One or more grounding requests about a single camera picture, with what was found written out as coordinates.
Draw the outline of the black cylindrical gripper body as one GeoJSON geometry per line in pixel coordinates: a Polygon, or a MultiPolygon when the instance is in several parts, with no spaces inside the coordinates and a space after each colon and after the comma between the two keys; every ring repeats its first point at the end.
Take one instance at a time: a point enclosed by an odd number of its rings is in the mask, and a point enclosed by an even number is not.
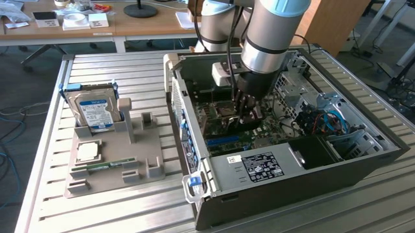
{"type": "Polygon", "coordinates": [[[238,74],[236,81],[237,89],[246,95],[262,97],[268,93],[276,73],[260,74],[254,72],[244,72],[238,74]]]}

